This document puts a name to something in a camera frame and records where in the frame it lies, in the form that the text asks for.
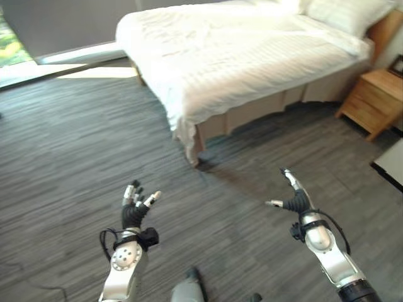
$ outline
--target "beige bed skirt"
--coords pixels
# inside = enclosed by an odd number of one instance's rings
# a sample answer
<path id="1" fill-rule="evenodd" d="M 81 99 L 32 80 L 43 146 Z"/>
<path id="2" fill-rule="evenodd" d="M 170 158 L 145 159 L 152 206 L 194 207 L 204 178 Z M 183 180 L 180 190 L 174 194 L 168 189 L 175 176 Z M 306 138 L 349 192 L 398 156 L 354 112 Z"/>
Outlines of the beige bed skirt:
<path id="1" fill-rule="evenodd" d="M 145 84 L 137 66 L 139 82 Z M 342 101 L 352 89 L 360 74 L 370 68 L 369 61 L 357 63 L 348 69 L 323 77 L 316 81 L 291 88 L 265 98 L 231 108 L 226 113 L 215 115 L 196 126 L 195 145 L 188 160 L 193 166 L 198 164 L 198 153 L 206 150 L 205 142 L 219 135 L 230 135 L 233 129 L 270 113 L 284 111 L 286 106 L 296 102 Z"/>

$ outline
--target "robotic arm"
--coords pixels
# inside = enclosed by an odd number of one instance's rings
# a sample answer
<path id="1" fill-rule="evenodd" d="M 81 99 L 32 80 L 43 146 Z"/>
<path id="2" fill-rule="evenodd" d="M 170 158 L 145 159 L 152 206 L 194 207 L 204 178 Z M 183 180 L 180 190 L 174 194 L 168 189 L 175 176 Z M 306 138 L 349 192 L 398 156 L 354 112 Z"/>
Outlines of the robotic arm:
<path id="1" fill-rule="evenodd" d="M 158 233 L 153 228 L 141 231 L 141 223 L 161 192 L 152 194 L 144 201 L 142 191 L 138 181 L 126 188 L 122 202 L 123 231 L 107 229 L 99 235 L 105 255 L 110 261 L 110 273 L 98 302 L 134 302 L 140 277 L 148 263 L 146 252 L 151 245 L 159 242 Z M 107 232 L 115 235 L 115 251 L 112 256 L 105 244 Z"/>
<path id="2" fill-rule="evenodd" d="M 343 302 L 381 302 L 364 273 L 349 256 L 349 245 L 342 229 L 329 215 L 314 208 L 308 193 L 288 169 L 281 172 L 289 180 L 295 196 L 288 201 L 271 200 L 266 204 L 299 214 L 299 222 L 293 224 L 290 232 L 315 254 Z M 329 225 L 320 214 L 330 218 L 338 228 L 346 242 L 347 253 L 339 249 Z"/>

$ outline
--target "black cable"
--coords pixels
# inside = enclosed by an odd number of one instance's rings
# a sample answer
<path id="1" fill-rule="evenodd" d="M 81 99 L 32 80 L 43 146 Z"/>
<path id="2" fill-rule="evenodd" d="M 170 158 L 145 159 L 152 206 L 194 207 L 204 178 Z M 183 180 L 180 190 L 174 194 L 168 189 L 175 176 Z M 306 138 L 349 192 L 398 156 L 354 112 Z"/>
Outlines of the black cable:
<path id="1" fill-rule="evenodd" d="M 132 231 L 132 230 L 115 230 L 114 228 L 107 228 L 99 233 L 99 242 L 102 246 L 102 251 L 105 254 L 105 257 L 108 259 L 109 262 L 111 260 L 111 255 L 109 254 L 109 249 L 106 246 L 106 234 L 112 233 L 113 236 L 115 237 L 115 243 L 116 243 L 118 241 L 118 234 L 123 233 L 123 232 L 130 232 L 130 233 L 134 233 L 135 235 L 138 235 L 137 232 Z"/>
<path id="2" fill-rule="evenodd" d="M 16 266 L 23 274 L 25 274 L 25 268 L 24 268 L 23 264 L 21 264 L 21 263 L 0 263 L 0 266 L 8 266 L 8 267 Z M 69 299 L 67 298 L 67 291 L 62 286 L 44 286 L 44 285 L 36 284 L 36 283 L 30 281 L 27 277 L 24 278 L 23 280 L 25 282 L 27 282 L 33 288 L 44 289 L 46 291 L 61 291 L 63 294 L 64 302 L 69 301 Z"/>
<path id="3" fill-rule="evenodd" d="M 305 214 L 309 214 L 309 213 L 322 214 L 322 215 L 325 215 L 326 217 L 328 217 L 328 218 L 332 221 L 333 225 L 338 229 L 338 231 L 339 231 L 341 237 L 343 238 L 344 244 L 345 244 L 345 246 L 346 246 L 346 252 L 347 252 L 347 254 L 348 254 L 348 255 L 351 255 L 350 244 L 348 243 L 348 240 L 347 240 L 347 238 L 346 238 L 346 235 L 345 235 L 344 232 L 343 232 L 343 229 L 339 226 L 339 224 L 338 224 L 338 223 L 333 219 L 333 217 L 330 216 L 329 214 L 327 214 L 327 213 L 321 211 L 320 209 L 314 209 L 314 210 L 307 210 L 307 211 L 304 211 L 304 212 L 302 212 L 301 214 L 299 214 L 299 216 L 298 216 L 298 219 L 299 219 L 299 222 L 300 222 L 300 226 L 302 226 L 302 217 L 303 217 Z"/>

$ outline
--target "picture frame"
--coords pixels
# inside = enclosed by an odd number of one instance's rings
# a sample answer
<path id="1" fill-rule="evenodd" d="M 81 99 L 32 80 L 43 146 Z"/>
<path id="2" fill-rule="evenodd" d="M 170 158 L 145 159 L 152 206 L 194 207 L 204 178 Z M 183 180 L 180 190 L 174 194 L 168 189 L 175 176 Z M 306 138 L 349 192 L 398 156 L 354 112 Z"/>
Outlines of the picture frame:
<path id="1" fill-rule="evenodd" d="M 389 66 L 388 71 L 403 78 L 403 55 L 398 55 Z"/>

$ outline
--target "wooden headboard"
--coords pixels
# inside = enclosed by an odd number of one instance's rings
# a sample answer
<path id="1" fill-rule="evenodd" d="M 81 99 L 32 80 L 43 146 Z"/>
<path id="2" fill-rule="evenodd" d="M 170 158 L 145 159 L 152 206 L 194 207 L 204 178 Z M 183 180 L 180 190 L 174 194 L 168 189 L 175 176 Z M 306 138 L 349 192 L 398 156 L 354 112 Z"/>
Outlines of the wooden headboard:
<path id="1" fill-rule="evenodd" d="M 375 42 L 372 62 L 375 62 L 379 55 L 385 50 L 402 23 L 403 12 L 395 9 L 370 28 L 368 37 Z"/>

